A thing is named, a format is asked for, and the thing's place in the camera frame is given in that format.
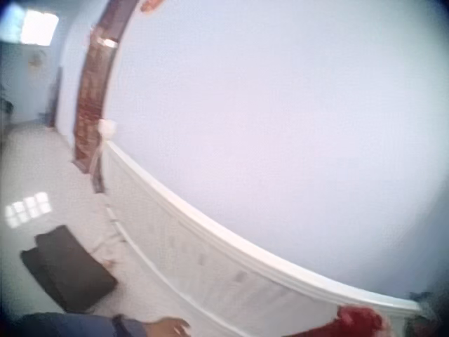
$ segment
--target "person's hand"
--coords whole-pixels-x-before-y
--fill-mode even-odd
[[[154,323],[145,324],[147,337],[189,337],[185,328],[190,325],[180,318],[163,318]]]

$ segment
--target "black pillow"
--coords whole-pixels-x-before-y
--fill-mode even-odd
[[[34,277],[66,312],[85,312],[115,289],[117,280],[80,245],[67,226],[37,235],[36,244],[41,266]]]

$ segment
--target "white tiled floor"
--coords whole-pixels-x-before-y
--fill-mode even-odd
[[[38,124],[17,127],[9,136],[1,163],[1,280],[4,308],[14,317],[36,311],[60,311],[22,264],[19,254],[34,246],[34,236],[67,224],[85,247],[105,231],[107,217],[88,176],[70,163],[71,151],[53,131]],[[29,221],[12,228],[6,208],[46,193],[51,211],[25,212]]]
[[[66,224],[89,251],[109,228],[102,195],[94,194],[90,179],[71,163],[72,151],[62,137],[38,124],[17,127],[10,134],[1,166],[1,292],[4,309],[13,318],[61,309],[40,288],[20,260],[34,246],[34,236]],[[16,202],[46,193],[51,212],[12,228],[5,210]],[[230,336],[203,320],[157,279],[126,243],[114,245],[117,264],[112,273],[118,288],[95,307],[95,314],[124,314],[142,321],[162,316],[187,319],[195,336]]]

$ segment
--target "red cloth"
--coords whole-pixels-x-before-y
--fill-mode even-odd
[[[344,306],[337,318],[321,328],[302,332],[291,337],[389,337],[389,325],[381,315],[370,308]]]

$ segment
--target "handrail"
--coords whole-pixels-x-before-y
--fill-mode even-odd
[[[419,305],[414,301],[381,295],[334,281],[252,244],[170,191],[112,141],[107,143],[107,147],[121,159],[120,165],[125,163],[127,166],[125,169],[131,170],[133,174],[146,182],[147,187],[152,190],[152,194],[159,203],[190,225],[189,230],[193,230],[198,236],[207,239],[230,258],[274,282],[312,298],[335,304],[370,305],[391,316],[407,317],[420,311]]]

